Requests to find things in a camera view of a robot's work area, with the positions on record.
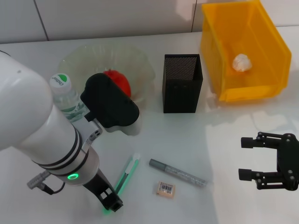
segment yellow plastic bin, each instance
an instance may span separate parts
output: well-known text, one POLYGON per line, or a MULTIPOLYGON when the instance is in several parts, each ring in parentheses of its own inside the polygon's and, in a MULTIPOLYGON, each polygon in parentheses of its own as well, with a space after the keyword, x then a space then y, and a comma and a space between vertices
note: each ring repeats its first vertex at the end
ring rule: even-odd
POLYGON ((259 0, 202 5, 201 51, 212 86, 221 101, 261 99, 287 86, 291 52, 259 0), (237 72, 238 54, 252 68, 237 72))

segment white wall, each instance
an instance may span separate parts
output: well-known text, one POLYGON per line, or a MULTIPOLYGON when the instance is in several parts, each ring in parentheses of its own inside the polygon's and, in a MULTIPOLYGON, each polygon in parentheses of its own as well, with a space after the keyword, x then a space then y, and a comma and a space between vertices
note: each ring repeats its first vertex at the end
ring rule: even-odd
POLYGON ((196 0, 36 0, 50 40, 190 32, 196 0))
MULTIPOLYGON (((197 0, 194 14, 193 32, 201 31, 203 15, 201 5, 204 3, 228 2, 242 0, 197 0)), ((299 26, 299 0, 260 0, 277 27, 299 26)))
POLYGON ((46 40, 33 0, 0 0, 0 43, 46 40))
MULTIPOLYGON (((234 0, 36 0, 36 3, 49 39, 62 40, 200 31, 201 5, 225 1, 234 0)), ((276 26, 299 25, 299 0, 261 2, 276 26)), ((34 0, 0 0, 0 43, 45 40, 34 0)))

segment black mesh pencil holder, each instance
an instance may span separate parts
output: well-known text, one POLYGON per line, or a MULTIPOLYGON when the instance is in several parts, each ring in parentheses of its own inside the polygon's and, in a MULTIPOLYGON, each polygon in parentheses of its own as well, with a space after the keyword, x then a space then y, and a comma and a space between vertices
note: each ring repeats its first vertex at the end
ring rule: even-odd
POLYGON ((165 55, 164 113, 195 113, 202 85, 199 55, 165 55))

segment plastic water bottle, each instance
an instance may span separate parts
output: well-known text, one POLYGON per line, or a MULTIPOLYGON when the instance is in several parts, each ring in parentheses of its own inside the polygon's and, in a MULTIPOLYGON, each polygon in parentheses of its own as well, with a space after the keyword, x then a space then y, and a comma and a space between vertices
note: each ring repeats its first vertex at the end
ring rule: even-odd
POLYGON ((50 79, 55 105, 70 122, 81 119, 89 110, 81 101, 78 92, 72 88, 70 77, 59 73, 50 79))

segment white table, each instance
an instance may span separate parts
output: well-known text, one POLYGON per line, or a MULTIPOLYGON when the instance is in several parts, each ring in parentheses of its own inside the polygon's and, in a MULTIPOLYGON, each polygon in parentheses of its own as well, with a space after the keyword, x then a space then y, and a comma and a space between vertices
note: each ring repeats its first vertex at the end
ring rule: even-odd
MULTIPOLYGON (((279 28, 292 51, 288 87, 276 98, 245 105, 218 104, 208 87, 203 66, 202 85, 195 114, 163 114, 162 75, 164 54, 198 52, 201 33, 113 38, 134 44, 149 56, 156 72, 155 89, 140 106, 143 127, 138 136, 104 133, 94 143, 100 169, 114 185, 133 152, 141 162, 126 187, 124 206, 109 216, 84 187, 66 186, 53 196, 26 183, 42 171, 15 149, 0 153, 0 221, 3 224, 297 224, 299 192, 257 190, 242 182, 238 168, 276 171, 276 150, 243 149, 241 137, 258 131, 293 133, 299 137, 299 27, 279 28), (209 181, 197 188, 148 166, 151 158, 209 181), (155 195, 159 180, 174 183, 173 200, 155 195)), ((0 45, 19 62, 49 79, 59 61, 75 48, 101 39, 0 45)), ((50 177, 53 189, 61 181, 50 177)))

